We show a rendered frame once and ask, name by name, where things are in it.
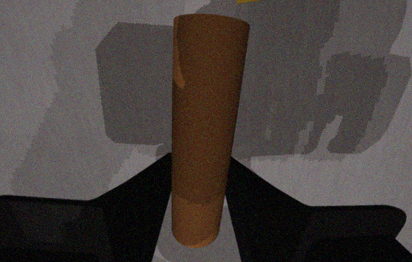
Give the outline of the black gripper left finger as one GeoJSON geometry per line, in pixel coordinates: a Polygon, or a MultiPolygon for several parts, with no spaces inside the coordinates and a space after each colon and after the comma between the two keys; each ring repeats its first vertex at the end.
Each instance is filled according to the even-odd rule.
{"type": "Polygon", "coordinates": [[[151,262],[171,195],[172,153],[91,200],[0,196],[3,247],[151,262]]]}

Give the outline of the brown cylinder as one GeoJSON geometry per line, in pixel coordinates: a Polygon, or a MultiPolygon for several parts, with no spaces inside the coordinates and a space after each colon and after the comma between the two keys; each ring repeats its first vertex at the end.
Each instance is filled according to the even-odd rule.
{"type": "Polygon", "coordinates": [[[219,235],[250,24],[237,0],[185,0],[173,19],[172,233],[201,248],[219,235]]]}

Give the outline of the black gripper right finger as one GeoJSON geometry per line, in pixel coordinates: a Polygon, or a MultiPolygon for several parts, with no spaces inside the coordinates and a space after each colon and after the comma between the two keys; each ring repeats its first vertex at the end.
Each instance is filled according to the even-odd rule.
{"type": "Polygon", "coordinates": [[[304,262],[323,238],[391,234],[406,222],[389,205],[304,205],[231,157],[226,200],[241,262],[304,262]]]}

